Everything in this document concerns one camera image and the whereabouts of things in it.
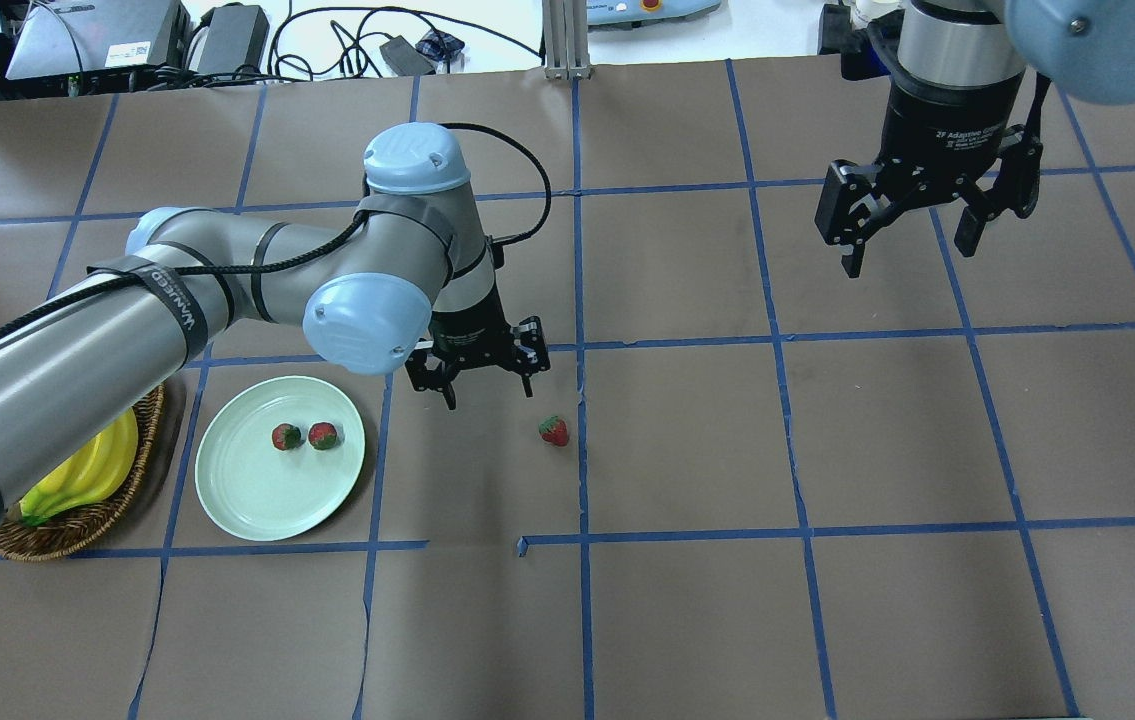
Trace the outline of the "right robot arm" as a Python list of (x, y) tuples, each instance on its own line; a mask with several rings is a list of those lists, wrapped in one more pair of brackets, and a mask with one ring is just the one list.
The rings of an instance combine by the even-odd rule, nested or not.
[(851, 278), (903, 214), (961, 202), (965, 258), (1001, 215), (1028, 218), (1052, 87), (1135, 104), (1135, 1), (896, 1), (864, 26), (835, 1), (819, 14), (819, 51), (844, 79), (890, 81), (878, 154), (829, 164), (814, 215)]

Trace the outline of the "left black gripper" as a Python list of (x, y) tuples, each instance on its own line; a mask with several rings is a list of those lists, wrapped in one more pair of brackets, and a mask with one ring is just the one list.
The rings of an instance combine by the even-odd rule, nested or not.
[(449, 411), (457, 409), (454, 380), (459, 372), (499, 366), (520, 377), (526, 397), (533, 397), (532, 378), (552, 368), (540, 316), (511, 323), (497, 283), (499, 251), (486, 242), (484, 254), (442, 291), (427, 325), (431, 345), (407, 355), (404, 369), (417, 392), (438, 392)]

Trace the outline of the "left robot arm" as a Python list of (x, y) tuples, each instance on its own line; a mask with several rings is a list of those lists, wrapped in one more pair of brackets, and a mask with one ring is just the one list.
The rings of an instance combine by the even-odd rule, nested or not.
[(211, 208), (143, 214), (120, 258), (0, 325), (0, 521), (37, 479), (241, 320), (294, 325), (347, 372), (407, 370), (456, 405), (459, 372), (547, 372), (543, 323), (508, 323), (497, 273), (529, 232), (484, 231), (462, 123), (384, 129), (363, 195), (326, 231)]

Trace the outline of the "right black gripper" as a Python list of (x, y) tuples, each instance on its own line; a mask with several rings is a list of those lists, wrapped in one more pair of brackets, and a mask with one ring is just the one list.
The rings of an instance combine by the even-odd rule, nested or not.
[(1027, 62), (992, 1), (902, 1), (864, 26), (850, 6), (826, 5), (819, 51), (836, 55), (844, 79), (890, 82), (877, 154), (833, 160), (819, 191), (815, 227), (847, 277), (902, 214), (961, 201), (955, 249), (973, 258), (989, 223), (1037, 208), (1044, 97), (1027, 122), (1010, 120)]

